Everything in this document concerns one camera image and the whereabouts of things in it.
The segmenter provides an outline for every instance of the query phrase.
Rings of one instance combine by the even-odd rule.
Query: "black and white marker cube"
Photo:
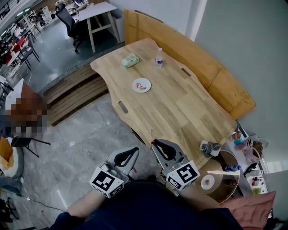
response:
[[[124,181],[97,167],[89,182],[92,187],[108,198],[114,196],[122,188]]]
[[[182,190],[189,184],[192,184],[200,176],[194,162],[183,164],[180,168],[167,174],[166,180],[176,189]]]

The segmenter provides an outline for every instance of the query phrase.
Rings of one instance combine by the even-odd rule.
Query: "black chair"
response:
[[[82,44],[84,41],[83,33],[81,32],[80,28],[78,28],[72,18],[72,16],[69,14],[67,9],[65,8],[65,4],[60,3],[55,7],[56,10],[56,16],[66,25],[67,27],[67,34],[69,37],[74,39],[73,45],[76,45],[75,42],[79,41],[77,46],[75,47],[75,52],[78,52],[78,47]]]
[[[21,61],[25,62],[26,65],[28,66],[29,70],[31,70],[31,68],[30,68],[31,65],[30,65],[30,62],[28,61],[28,57],[31,54],[34,54],[34,56],[36,57],[38,62],[40,62],[40,60],[39,60],[38,54],[36,53],[36,51],[33,47],[32,39],[31,39],[30,35],[28,35],[28,46],[30,47],[30,49],[28,51],[26,51],[25,53],[22,53],[22,51],[20,51],[20,53],[23,55],[23,58],[21,59]]]
[[[43,142],[43,141],[34,139],[32,137],[14,137],[12,142],[11,142],[11,146],[12,147],[25,147],[31,153],[33,153],[36,157],[39,157],[36,153],[34,153],[31,149],[29,149],[29,144],[30,144],[31,140],[34,140],[36,142],[41,142],[41,143],[44,143],[44,144],[47,144],[47,145],[51,145],[48,142]]]

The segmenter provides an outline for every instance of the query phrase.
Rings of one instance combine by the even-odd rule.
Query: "person's hand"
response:
[[[204,194],[194,184],[189,185],[178,193],[195,210],[203,211],[208,208],[220,208],[220,205],[214,199]]]

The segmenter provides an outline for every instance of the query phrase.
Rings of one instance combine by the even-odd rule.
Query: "office desk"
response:
[[[109,27],[112,27],[113,32],[114,32],[114,36],[117,39],[117,43],[120,43],[116,27],[115,27],[113,18],[111,16],[111,11],[115,10],[115,9],[117,9],[117,7],[109,4],[108,2],[101,2],[101,3],[98,3],[98,4],[90,4],[87,8],[79,11],[78,21],[81,22],[81,21],[87,20],[90,42],[91,42],[91,46],[92,46],[92,51],[94,53],[95,53],[95,46],[94,46],[94,41],[93,41],[93,34],[98,32],[98,31],[101,31],[101,30],[107,29]],[[105,26],[102,26],[100,24],[98,18],[97,18],[97,15],[100,15],[100,14],[103,14],[103,13],[107,13],[108,14],[109,21],[110,21],[110,24],[105,25]],[[97,28],[95,30],[91,29],[90,18],[92,18],[92,17],[95,17],[95,19],[96,19],[96,21],[97,21],[97,23],[98,23],[100,28]]]
[[[24,33],[22,34],[22,37],[24,37],[26,34],[28,34],[28,33],[30,32],[30,34],[33,36],[33,38],[34,38],[35,40],[37,40],[36,37],[34,36],[34,34],[31,32],[31,30],[33,29],[33,27],[35,27],[35,23],[33,23],[31,26],[29,26],[29,27],[24,31]]]

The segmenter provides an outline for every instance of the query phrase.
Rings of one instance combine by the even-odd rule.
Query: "table top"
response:
[[[20,54],[20,51],[18,51],[15,55],[15,57],[12,57],[11,60],[7,63],[7,66],[10,66],[12,64],[12,62],[15,61],[15,59],[18,57],[18,55]]]
[[[79,11],[79,21],[83,21],[88,18],[97,16],[99,14],[106,13],[115,9],[117,9],[117,7],[109,4],[108,2],[90,4],[85,9]]]
[[[94,60],[91,67],[105,80],[120,118],[147,146],[156,138],[174,142],[200,168],[209,160],[199,150],[201,141],[224,144],[237,124],[185,65],[163,52],[163,66],[157,69],[157,51],[156,42],[144,39]],[[126,69],[122,59],[132,53],[141,61]],[[152,84],[146,93],[132,89],[133,81],[141,77]]]

